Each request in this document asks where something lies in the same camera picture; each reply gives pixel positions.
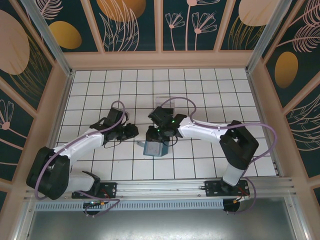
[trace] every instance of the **white grid floor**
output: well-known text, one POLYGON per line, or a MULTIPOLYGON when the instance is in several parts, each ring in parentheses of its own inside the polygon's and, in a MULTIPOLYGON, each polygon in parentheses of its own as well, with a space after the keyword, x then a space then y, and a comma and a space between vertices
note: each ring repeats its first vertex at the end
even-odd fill
MULTIPOLYGON (((90 171, 104 181, 160 180, 222 177, 227 160, 218 143, 180 139, 163 157, 143 155, 136 141, 145 141, 148 114, 156 97, 188 97, 197 106, 194 118, 204 122, 259 122, 255 101, 244 69, 150 69, 77 71, 62 120, 57 146, 82 135, 89 125, 108 115, 111 103, 124 102, 139 135, 117 145, 107 143, 83 156, 72 169, 90 171)), ((182 99, 174 101, 175 113, 193 110, 182 99)), ((259 142, 256 155, 268 149, 259 126, 248 127, 259 142)), ((249 166, 246 176, 276 176, 275 164, 265 156, 249 166)))

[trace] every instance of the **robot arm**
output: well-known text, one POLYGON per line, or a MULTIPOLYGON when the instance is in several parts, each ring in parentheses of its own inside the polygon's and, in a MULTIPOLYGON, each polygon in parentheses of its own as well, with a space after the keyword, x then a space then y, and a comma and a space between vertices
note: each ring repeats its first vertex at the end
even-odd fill
POLYGON ((35 157, 26 184, 35 188, 40 172, 46 162, 55 153, 65 148, 62 153, 55 157, 44 172, 39 183, 39 192, 52 200, 58 199, 65 192, 84 191, 93 196, 97 195, 98 191, 100 191, 100 178, 87 171, 72 171, 70 173, 71 167, 82 156, 113 139, 125 141, 139 134, 138 128, 135 125, 131 123, 126 124, 126 121, 129 119, 129 114, 127 113, 125 113, 126 120, 124 123, 117 125, 109 131, 103 133, 97 132, 113 126, 120 120, 122 114, 121 110, 111 108, 107 117, 102 118, 89 127, 83 134, 86 136, 85 138, 80 139, 80 136, 77 138, 79 140, 73 140, 74 144, 69 148, 65 148, 69 143, 53 149, 48 147, 41 148, 35 157))
POLYGON ((239 125, 241 122, 233 121, 230 125, 213 124, 193 120, 195 123, 206 125, 199 126, 192 122, 189 116, 177 114, 170 115, 165 108, 157 107, 150 113, 149 118, 158 126, 150 126, 147 133, 147 141, 167 142, 169 137, 196 138, 211 143, 219 143, 228 166, 221 179, 221 185, 225 192, 236 186, 244 171, 248 168, 259 143, 244 127, 220 129, 221 127, 239 125))

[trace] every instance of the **gray metal floor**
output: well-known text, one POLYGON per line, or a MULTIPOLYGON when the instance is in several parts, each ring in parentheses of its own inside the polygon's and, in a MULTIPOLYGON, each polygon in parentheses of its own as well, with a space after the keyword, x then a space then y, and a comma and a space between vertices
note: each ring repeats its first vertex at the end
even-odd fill
POLYGON ((258 199, 252 211, 36 212, 30 240, 295 240, 283 199, 258 199))

